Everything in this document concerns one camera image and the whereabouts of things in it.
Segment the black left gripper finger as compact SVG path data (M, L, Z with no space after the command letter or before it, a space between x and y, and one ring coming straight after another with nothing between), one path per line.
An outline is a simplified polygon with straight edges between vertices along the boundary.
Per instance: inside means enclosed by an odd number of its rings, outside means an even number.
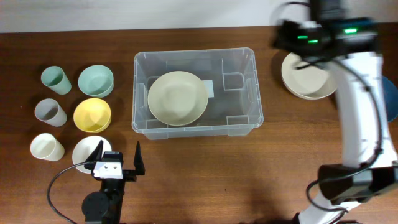
M86 162L98 162L103 155L103 140L100 140L95 150L86 158Z
M134 167L135 167L136 175L145 175L146 169L145 169L144 161L142 159L141 145L140 145L139 141L136 144L136 150L135 150L135 154L134 154Z

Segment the blue plate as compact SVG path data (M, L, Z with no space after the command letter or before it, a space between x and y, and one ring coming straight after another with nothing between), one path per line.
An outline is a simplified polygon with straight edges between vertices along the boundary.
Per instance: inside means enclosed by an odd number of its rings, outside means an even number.
M382 77L383 94L388 122L397 118L397 87L385 76Z

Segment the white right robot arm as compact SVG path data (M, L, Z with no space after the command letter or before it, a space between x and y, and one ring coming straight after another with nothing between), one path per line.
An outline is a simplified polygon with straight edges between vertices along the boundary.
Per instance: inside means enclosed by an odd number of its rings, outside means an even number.
M339 223L352 209L397 188L397 153L383 95L383 58L372 19L347 17L335 0L311 0L307 6L309 21L281 22L273 45L298 55L306 67L327 69L335 79L343 161L320 166L312 182L320 191L293 222Z

